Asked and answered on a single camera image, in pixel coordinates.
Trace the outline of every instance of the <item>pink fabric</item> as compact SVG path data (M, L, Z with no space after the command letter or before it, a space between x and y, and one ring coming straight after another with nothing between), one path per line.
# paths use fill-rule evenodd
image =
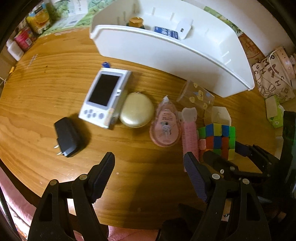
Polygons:
M0 186L7 203L27 225L31 226L36 208L23 197L1 168ZM74 231L74 234L77 241L84 241L80 233ZM109 226L108 241L155 241L157 234L158 230L125 229Z
M36 208L17 190L2 168L0 168L0 186L6 202L27 225L31 226ZM84 241L77 231L74 231L74 235L77 241Z
M155 241L158 230L125 229L109 226L108 241Z

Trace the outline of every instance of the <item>wooden table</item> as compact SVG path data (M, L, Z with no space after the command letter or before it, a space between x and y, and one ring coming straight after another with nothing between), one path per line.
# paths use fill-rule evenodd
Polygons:
M181 142L156 146L149 125L131 129L118 123L113 131L78 119L86 93L104 61L133 72L129 91L146 94L154 106L165 95L176 104L185 81L170 74L101 56L88 29L42 37L19 61L0 98L0 158L29 189L42 195L51 179L74 180L98 164L106 152L116 165L101 199L94 204L101 223L126 228L157 229L178 216L178 203L203 209L182 167ZM274 129L266 119L257 89L228 98L227 107L237 140L274 153ZM54 123L70 116L89 142L72 158L57 156ZM258 171L248 160L234 161L242 170ZM74 213L73 203L70 211Z

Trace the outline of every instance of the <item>colorful cube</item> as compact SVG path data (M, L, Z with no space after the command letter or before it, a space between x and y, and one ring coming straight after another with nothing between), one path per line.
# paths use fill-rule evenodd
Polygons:
M222 147L221 149L229 149L229 137L222 137Z
M222 154L221 149L214 149L213 152L219 156Z
M214 124L207 125L205 127L206 137L214 136Z
M229 138L229 149L235 149L235 138Z
M214 137L213 136L206 138L206 146L207 146L206 149L214 149Z
M198 128L198 135L199 135L200 139L205 139L206 138L205 127Z
M228 160L228 152L229 152L229 149L222 149L222 150L221 150L221 156L222 156L225 160Z
M235 138L235 127L234 126L229 127L229 137Z
M200 160L206 151L213 151L226 160L233 160L235 153L235 127L217 123L198 129Z
M222 125L222 136L229 137L229 127L226 125Z
M214 123L213 127L214 127L214 136L216 137L222 136L222 125Z
M228 152L229 161L234 159L234 154L235 154L235 149L229 149L229 152Z
M221 150L221 156L228 161L231 161L234 159L234 153L235 153L235 149Z
M206 139L200 139L199 140L200 150L207 149Z
M214 149L221 149L222 147L222 138L214 137Z

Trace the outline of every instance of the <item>white plastic tray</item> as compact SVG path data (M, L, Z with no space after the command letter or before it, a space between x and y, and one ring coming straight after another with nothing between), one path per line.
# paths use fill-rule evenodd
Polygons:
M145 29L127 27L131 17ZM155 33L193 19L183 40ZM118 0L93 18L90 38L103 56L123 59L192 80L227 97L254 88L252 72L234 31L211 14L180 0Z

